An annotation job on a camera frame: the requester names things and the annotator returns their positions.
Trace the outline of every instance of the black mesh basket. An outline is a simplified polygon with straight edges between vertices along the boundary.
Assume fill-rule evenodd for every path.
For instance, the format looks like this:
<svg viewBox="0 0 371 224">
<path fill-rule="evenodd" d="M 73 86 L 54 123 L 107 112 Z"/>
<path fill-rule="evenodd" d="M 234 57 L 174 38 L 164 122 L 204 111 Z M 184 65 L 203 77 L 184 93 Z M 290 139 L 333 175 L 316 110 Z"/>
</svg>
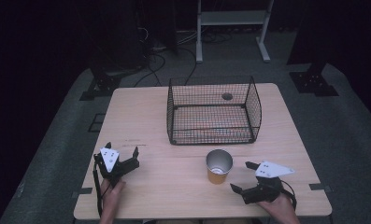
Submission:
<svg viewBox="0 0 371 224">
<path fill-rule="evenodd" d="M 261 119 L 252 77 L 170 79 L 167 133 L 173 145 L 253 143 Z"/>
</svg>

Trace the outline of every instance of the light wood tabletop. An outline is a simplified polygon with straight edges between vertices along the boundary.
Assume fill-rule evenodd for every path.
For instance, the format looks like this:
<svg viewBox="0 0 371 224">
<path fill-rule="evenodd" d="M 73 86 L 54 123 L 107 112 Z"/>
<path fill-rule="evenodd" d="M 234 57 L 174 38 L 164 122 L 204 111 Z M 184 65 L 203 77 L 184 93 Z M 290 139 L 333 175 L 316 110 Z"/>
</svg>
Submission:
<svg viewBox="0 0 371 224">
<path fill-rule="evenodd" d="M 301 217 L 328 216 L 332 207 L 324 190 L 311 190 L 320 180 L 313 168 L 293 119 L 275 84 L 256 84 L 262 105 L 262 124 L 253 144 L 173 146 L 166 129 L 167 87 L 128 88 L 114 91 L 94 153 L 110 142 L 121 161 L 139 149 L 139 168 L 125 175 L 117 218 L 180 219 L 221 217 L 267 217 L 256 204 L 244 204 L 230 183 L 243 189 L 257 185 L 255 172 L 246 161 L 271 161 L 291 167 L 294 174 L 280 178 L 289 183 Z M 215 148 L 228 151 L 234 166 L 224 183 L 207 179 L 206 155 Z M 91 161 L 75 207 L 76 219 L 98 219 Z"/>
</svg>

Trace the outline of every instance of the gray carpet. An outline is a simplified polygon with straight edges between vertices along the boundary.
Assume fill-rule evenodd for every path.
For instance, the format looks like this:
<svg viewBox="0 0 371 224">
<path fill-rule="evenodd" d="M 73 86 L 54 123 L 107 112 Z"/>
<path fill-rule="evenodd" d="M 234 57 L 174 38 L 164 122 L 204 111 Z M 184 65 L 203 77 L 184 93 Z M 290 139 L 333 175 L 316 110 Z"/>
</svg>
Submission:
<svg viewBox="0 0 371 224">
<path fill-rule="evenodd" d="M 330 191 L 327 196 L 333 206 L 333 222 L 371 223 L 371 114 L 346 77 L 331 65 L 324 68 L 323 76 L 339 96 L 298 93 L 289 73 L 305 71 L 308 64 L 286 65 L 295 35 L 267 34 L 265 44 L 270 63 L 262 61 L 254 39 L 256 34 L 233 35 L 219 45 L 205 44 L 204 62 L 196 66 L 193 76 L 251 75 L 257 83 L 277 84 L 316 172 Z M 194 43 L 181 47 L 195 51 Z M 193 70 L 194 57 L 187 50 L 180 49 L 178 55 L 169 51 L 160 55 L 165 64 L 156 72 L 159 82 L 150 75 L 137 87 L 167 86 L 169 78 L 187 77 Z M 150 67 L 156 69 L 162 63 L 162 58 L 151 57 Z M 145 69 L 125 77 L 121 87 L 134 87 L 149 72 Z M 79 100 L 92 79 L 90 70 L 85 70 L 68 92 L 0 223 L 97 223 L 73 217 L 98 137 L 89 128 L 95 115 L 106 113 L 109 104 L 109 97 Z M 330 223 L 329 217 L 301 217 L 301 221 Z"/>
</svg>

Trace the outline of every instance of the metal cup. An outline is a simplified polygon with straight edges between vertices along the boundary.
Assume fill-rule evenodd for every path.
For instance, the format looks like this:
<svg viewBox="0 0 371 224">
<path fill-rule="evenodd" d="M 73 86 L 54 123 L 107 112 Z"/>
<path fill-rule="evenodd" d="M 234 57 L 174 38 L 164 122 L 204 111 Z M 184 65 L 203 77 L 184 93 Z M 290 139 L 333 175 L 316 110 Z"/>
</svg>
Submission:
<svg viewBox="0 0 371 224">
<path fill-rule="evenodd" d="M 232 169 L 234 161 L 231 154 L 223 149 L 214 149 L 206 157 L 208 179 L 213 184 L 221 184 Z"/>
</svg>

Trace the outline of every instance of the human arm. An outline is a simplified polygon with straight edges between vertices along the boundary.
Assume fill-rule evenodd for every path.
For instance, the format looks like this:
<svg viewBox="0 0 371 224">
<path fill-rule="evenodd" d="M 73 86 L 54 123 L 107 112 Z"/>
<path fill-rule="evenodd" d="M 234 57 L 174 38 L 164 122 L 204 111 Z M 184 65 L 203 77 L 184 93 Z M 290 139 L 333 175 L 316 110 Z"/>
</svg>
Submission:
<svg viewBox="0 0 371 224">
<path fill-rule="evenodd" d="M 100 224 L 112 224 L 118 211 L 119 198 L 121 197 L 121 190 L 124 188 L 126 182 L 121 179 L 116 184 L 115 188 L 109 183 L 109 180 L 104 179 L 101 183 L 101 194 L 103 196 L 103 212 L 100 218 Z"/>
<path fill-rule="evenodd" d="M 283 193 L 273 202 L 258 202 L 270 216 L 272 216 L 280 224 L 300 224 L 298 217 L 293 210 L 293 205 L 290 198 Z"/>
</svg>

